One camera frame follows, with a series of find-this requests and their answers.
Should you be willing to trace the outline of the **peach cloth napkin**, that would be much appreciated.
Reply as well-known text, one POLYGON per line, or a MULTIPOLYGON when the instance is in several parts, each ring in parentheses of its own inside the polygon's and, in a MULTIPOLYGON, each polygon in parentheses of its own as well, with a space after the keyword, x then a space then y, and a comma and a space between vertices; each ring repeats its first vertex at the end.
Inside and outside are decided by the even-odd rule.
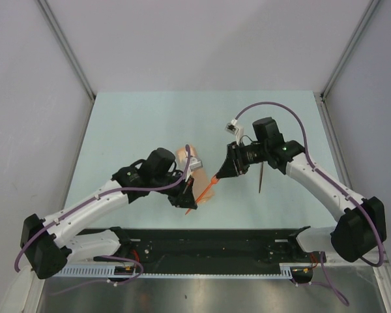
MULTIPOLYGON (((198 155, 196 149, 192 145, 190 145, 190 154, 193 157, 197 157, 197 158, 201 159, 201 157, 198 155)), ((194 178, 193 194, 194 194, 194 198, 195 198, 196 192, 194 190, 194 187, 195 187, 196 179, 197 178, 199 178, 199 179, 204 178, 204 179, 207 179, 207 181, 210 181, 210 179, 208 178, 204 167, 202 167, 201 169, 198 169, 196 171, 191 171, 191 176, 194 178)))

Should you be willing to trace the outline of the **orange fork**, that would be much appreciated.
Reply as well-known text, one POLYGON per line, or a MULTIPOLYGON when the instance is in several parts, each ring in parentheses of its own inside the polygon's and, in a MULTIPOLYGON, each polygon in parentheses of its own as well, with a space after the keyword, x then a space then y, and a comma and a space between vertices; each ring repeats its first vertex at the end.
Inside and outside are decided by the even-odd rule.
POLYGON ((216 185, 220 180, 214 175, 210 181, 204 178, 197 178, 195 180, 195 202, 197 205, 209 201, 214 196, 213 186, 216 185))

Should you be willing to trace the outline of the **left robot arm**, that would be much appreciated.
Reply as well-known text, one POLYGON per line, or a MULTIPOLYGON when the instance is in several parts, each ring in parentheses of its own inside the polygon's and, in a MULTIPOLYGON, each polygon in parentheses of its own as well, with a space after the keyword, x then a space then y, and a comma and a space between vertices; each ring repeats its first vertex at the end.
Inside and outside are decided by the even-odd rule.
POLYGON ((104 215, 157 192, 174 207, 197 209, 191 166, 197 161, 189 145, 183 153, 184 168, 175 155, 157 148, 116 171, 109 181, 77 205, 39 218, 32 214, 23 221, 20 252, 14 262, 19 270, 25 256, 39 279, 56 275, 67 264, 89 258, 125 260, 131 253, 130 240, 120 227, 89 235, 82 231, 104 215))

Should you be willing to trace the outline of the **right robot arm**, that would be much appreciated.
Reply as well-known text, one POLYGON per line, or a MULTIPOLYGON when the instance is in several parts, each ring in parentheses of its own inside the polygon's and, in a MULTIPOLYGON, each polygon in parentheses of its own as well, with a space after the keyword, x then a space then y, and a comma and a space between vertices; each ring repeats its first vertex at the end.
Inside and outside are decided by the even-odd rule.
POLYGON ((332 215, 334 227, 306 226, 292 234, 287 247, 289 257, 304 261, 311 252, 335 252, 348 262, 362 260, 370 250, 386 240, 384 205, 376 197, 366 199, 335 180, 307 154, 295 140, 285 141, 273 118, 259 119, 252 124, 256 139, 242 142, 243 128, 237 120, 225 129, 236 140, 227 145, 224 163, 217 179, 238 177, 252 164, 266 162, 271 168, 300 183, 332 215))

